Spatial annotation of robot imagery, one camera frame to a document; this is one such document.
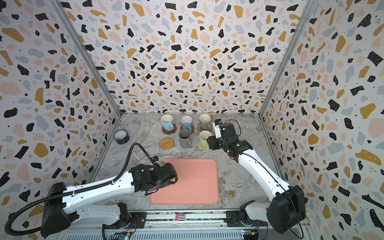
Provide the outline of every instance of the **patterned side wall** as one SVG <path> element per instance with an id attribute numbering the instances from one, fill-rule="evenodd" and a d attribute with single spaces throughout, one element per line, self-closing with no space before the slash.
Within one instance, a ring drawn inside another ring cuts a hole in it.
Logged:
<path id="1" fill-rule="evenodd" d="M 255 113 L 306 1 L 64 0 L 123 112 Z"/>
<path id="2" fill-rule="evenodd" d="M 318 239 L 384 239 L 384 1 L 319 1 L 265 121 Z"/>
<path id="3" fill-rule="evenodd" d="M 1 1 L 0 12 L 0 237 L 11 238 L 10 213 L 54 183 L 88 180 L 117 116 L 45 1 Z M 40 226 L 42 211 L 13 227 Z"/>

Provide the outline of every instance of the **terrazzo wall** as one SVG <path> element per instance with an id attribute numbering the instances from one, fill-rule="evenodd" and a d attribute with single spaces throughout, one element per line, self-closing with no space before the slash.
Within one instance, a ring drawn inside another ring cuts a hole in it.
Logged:
<path id="1" fill-rule="evenodd" d="M 318 239 L 384 239 L 384 1 L 319 1 L 265 121 Z"/>
<path id="2" fill-rule="evenodd" d="M 88 180 L 117 116 L 47 2 L 0 1 L 0 21 L 0 237 L 11 239 L 10 213 L 54 183 Z M 40 226 L 42 211 L 14 229 Z"/>
<path id="3" fill-rule="evenodd" d="M 306 1 L 65 0 L 122 112 L 259 112 Z"/>

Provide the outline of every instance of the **mug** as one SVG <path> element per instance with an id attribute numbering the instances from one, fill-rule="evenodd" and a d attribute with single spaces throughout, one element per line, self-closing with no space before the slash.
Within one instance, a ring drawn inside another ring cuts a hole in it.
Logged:
<path id="1" fill-rule="evenodd" d="M 183 129 L 179 132 L 179 141 L 182 148 L 192 148 L 191 132 L 188 129 Z"/>
<path id="2" fill-rule="evenodd" d="M 201 131 L 201 133 L 199 134 L 199 138 L 200 138 L 199 142 L 201 147 L 203 148 L 208 147 L 207 139 L 210 136 L 212 136 L 212 133 L 210 131 Z"/>
<path id="3" fill-rule="evenodd" d="M 184 116 L 181 118 L 181 125 L 183 129 L 188 129 L 192 132 L 192 118 L 190 116 Z"/>
<path id="4" fill-rule="evenodd" d="M 173 117 L 171 115 L 164 115 L 161 117 L 161 122 L 163 123 L 163 127 L 166 131 L 173 130 Z"/>
<path id="5" fill-rule="evenodd" d="M 208 114 L 202 114 L 199 117 L 200 120 L 200 128 L 202 130 L 207 130 L 209 128 L 209 122 L 211 121 L 211 116 Z"/>

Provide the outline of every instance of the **mug handle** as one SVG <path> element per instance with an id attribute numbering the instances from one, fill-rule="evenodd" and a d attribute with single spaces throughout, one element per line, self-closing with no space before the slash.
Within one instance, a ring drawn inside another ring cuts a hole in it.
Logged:
<path id="1" fill-rule="evenodd" d="M 170 125 L 170 131 L 173 130 L 173 124 L 171 122 L 168 123 Z"/>
<path id="2" fill-rule="evenodd" d="M 191 143 L 191 141 L 189 140 L 189 138 L 187 139 L 187 143 L 188 143 L 189 148 L 192 148 L 192 143 Z"/>

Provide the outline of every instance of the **pink tray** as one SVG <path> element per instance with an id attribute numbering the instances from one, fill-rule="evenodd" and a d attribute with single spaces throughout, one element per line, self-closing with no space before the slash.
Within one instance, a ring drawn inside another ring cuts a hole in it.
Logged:
<path id="1" fill-rule="evenodd" d="M 173 165 L 178 181 L 149 196 L 155 205 L 214 205 L 219 201 L 213 159 L 162 159 Z"/>

